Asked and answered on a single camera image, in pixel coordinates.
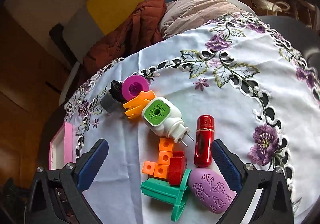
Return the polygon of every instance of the brown cloth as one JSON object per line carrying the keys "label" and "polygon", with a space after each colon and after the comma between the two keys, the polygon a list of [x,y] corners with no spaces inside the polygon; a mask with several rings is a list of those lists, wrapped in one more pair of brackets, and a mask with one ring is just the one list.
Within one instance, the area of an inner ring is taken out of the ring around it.
{"label": "brown cloth", "polygon": [[87,74],[91,77],[113,59],[125,58],[162,41],[158,25],[165,10],[164,0],[139,3],[124,23],[94,44],[83,57],[83,66]]}

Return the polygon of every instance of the orange cube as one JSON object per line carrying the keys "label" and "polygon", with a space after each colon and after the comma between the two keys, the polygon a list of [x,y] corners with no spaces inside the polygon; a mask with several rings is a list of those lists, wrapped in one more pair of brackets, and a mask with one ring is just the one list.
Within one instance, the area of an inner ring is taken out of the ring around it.
{"label": "orange cube", "polygon": [[169,171],[169,165],[157,164],[153,176],[166,179],[168,176],[168,171]]}
{"label": "orange cube", "polygon": [[172,157],[172,152],[160,151],[158,164],[170,165],[170,158]]}
{"label": "orange cube", "polygon": [[145,174],[153,175],[157,165],[158,164],[156,162],[145,161],[142,168],[142,172]]}
{"label": "orange cube", "polygon": [[160,138],[159,151],[173,151],[174,141],[172,138]]}

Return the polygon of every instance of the teal toy piece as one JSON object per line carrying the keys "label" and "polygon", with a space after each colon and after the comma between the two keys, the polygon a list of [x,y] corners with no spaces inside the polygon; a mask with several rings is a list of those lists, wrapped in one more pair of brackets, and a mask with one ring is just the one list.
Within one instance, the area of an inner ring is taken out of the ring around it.
{"label": "teal toy piece", "polygon": [[141,183],[141,192],[149,197],[173,205],[171,220],[176,222],[186,206],[190,192],[188,178],[191,169],[186,169],[180,186],[170,185],[169,182],[149,178]]}

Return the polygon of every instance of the green vent cover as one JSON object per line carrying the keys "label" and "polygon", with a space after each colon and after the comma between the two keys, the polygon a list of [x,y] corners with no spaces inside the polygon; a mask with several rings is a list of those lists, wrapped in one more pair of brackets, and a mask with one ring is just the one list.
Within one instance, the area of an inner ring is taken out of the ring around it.
{"label": "green vent cover", "polygon": [[144,118],[150,124],[159,125],[170,113],[170,107],[162,100],[155,100],[144,112]]}

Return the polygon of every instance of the magenta ring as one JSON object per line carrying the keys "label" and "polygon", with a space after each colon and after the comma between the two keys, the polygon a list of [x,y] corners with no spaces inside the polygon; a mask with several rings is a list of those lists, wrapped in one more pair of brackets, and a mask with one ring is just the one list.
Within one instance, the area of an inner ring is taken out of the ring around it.
{"label": "magenta ring", "polygon": [[122,95],[127,101],[134,99],[141,91],[149,91],[149,84],[143,76],[130,76],[122,84]]}

